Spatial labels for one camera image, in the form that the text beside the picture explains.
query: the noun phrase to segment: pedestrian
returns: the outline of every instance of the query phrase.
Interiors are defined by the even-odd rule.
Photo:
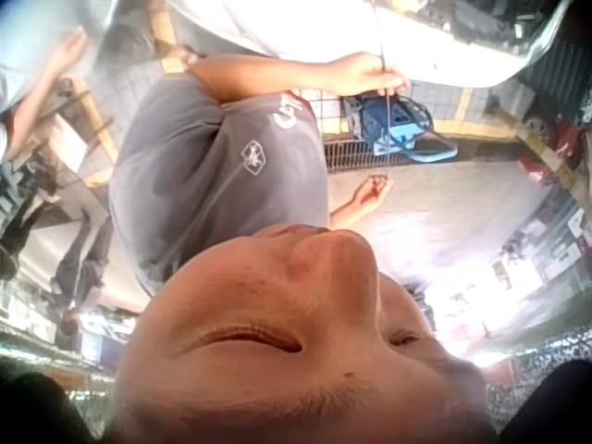
[[[495,442],[480,372],[343,229],[392,180],[366,180],[330,215],[315,116],[286,92],[407,85],[356,54],[211,56],[152,87],[110,203],[154,298],[119,368],[106,442]]]
[[[13,219],[6,226],[2,239],[0,239],[3,249],[3,254],[0,255],[2,256],[0,259],[0,270],[2,270],[0,272],[0,279],[2,280],[12,280],[17,275],[19,271],[19,256],[29,240],[31,230],[47,207],[51,205],[48,202],[43,202],[25,217],[32,209],[35,196],[36,193],[33,192],[25,199]]]
[[[80,315],[97,306],[113,237],[113,224],[108,216],[99,228],[91,249],[80,262],[82,248],[91,233],[91,219],[86,212],[82,213],[79,232],[50,280],[55,306],[63,313],[58,327],[66,336],[78,333]]]
[[[139,23],[146,4],[129,5],[124,0],[2,2],[0,158],[23,154],[43,103],[61,77],[86,75],[97,64],[121,70],[172,50]]]

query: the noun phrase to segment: t-shirt logo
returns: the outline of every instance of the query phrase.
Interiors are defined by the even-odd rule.
[[[279,110],[274,113],[274,120],[281,128],[289,130],[296,125],[296,109],[302,111],[302,103],[288,94],[281,94]]]
[[[261,143],[253,139],[242,150],[243,165],[254,176],[257,176],[265,166],[265,153]]]

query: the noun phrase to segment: eyebrow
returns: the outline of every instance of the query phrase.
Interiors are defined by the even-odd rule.
[[[317,388],[297,399],[234,404],[216,411],[205,409],[201,414],[221,423],[238,419],[247,427],[269,423],[275,426],[315,426],[343,418],[371,391],[362,384],[341,384]]]

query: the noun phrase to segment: eyelash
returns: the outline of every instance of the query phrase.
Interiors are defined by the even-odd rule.
[[[420,339],[418,335],[410,331],[398,331],[388,336],[388,343],[394,347],[404,347]]]
[[[259,342],[288,353],[297,353],[302,350],[302,345],[295,339],[287,338],[286,335],[276,331],[272,332],[269,328],[255,325],[221,328],[207,335],[207,342],[209,343],[227,340]]]

